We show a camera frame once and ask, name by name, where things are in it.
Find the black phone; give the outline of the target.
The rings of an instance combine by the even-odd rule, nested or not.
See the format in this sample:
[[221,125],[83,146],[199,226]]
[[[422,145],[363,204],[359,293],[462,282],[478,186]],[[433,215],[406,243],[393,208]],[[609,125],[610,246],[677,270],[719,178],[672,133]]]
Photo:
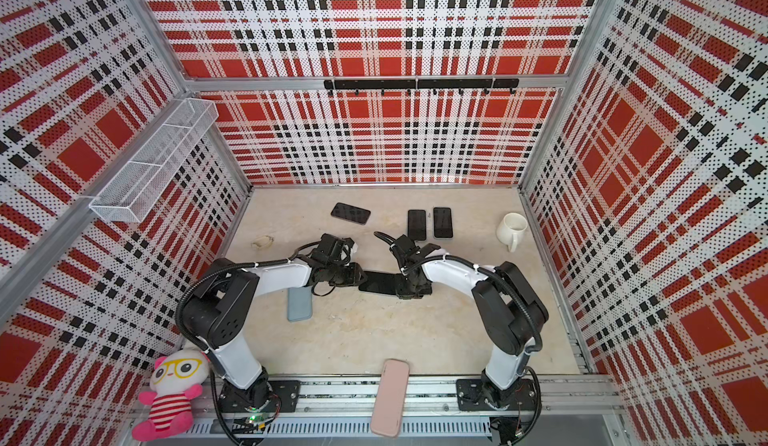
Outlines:
[[408,210],[407,236],[413,241],[425,241],[427,239],[427,214],[424,209]]
[[380,295],[396,296],[402,276],[395,273],[365,271],[364,280],[358,285],[358,290]]
[[355,224],[365,225],[371,216],[371,211],[347,203],[337,202],[331,210],[331,216]]
[[433,234],[438,239],[450,239],[454,236],[453,216],[450,207],[433,208]]

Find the light blue case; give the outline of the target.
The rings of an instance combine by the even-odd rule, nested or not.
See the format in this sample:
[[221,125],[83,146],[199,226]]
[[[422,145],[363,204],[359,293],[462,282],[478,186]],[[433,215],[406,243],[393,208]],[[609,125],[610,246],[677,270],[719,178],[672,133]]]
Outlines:
[[300,322],[313,315],[313,293],[309,287],[290,288],[287,290],[287,320]]

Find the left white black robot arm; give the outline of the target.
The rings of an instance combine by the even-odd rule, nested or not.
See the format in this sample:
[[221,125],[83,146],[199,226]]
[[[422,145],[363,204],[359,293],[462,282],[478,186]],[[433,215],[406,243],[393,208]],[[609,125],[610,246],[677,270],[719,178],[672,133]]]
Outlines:
[[311,290],[319,283],[358,286],[366,275],[352,261],[355,251],[353,239],[326,233],[284,259],[237,263],[219,258],[179,300],[176,326],[207,356],[227,396],[262,409],[273,396],[268,373],[242,333],[253,300],[282,290]]

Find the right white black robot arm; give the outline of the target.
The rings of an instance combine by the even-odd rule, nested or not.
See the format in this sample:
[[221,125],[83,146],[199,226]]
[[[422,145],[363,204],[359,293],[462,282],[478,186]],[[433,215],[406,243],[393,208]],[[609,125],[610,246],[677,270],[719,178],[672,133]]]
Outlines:
[[474,300],[493,343],[475,404],[505,410],[524,386],[535,384],[524,376],[530,356],[543,349],[541,331],[549,313],[515,264],[480,266],[436,244],[419,246],[406,235],[394,238],[376,231],[374,236],[386,243],[399,271],[366,271],[359,290],[403,300],[421,299],[439,283]]

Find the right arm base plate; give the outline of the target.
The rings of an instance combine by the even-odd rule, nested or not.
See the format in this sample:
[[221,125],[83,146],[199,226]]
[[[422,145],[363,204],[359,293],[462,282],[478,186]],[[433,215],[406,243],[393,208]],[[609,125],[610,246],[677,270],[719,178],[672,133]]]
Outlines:
[[531,379],[520,378],[507,389],[500,389],[483,378],[456,381],[456,396],[461,411],[535,411],[539,395]]

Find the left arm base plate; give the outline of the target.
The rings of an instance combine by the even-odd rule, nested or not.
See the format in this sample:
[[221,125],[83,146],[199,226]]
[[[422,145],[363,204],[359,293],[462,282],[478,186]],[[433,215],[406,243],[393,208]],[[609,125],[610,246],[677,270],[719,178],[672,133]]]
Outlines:
[[223,381],[217,393],[224,413],[292,413],[296,410],[301,382],[297,380],[257,380],[247,390]]

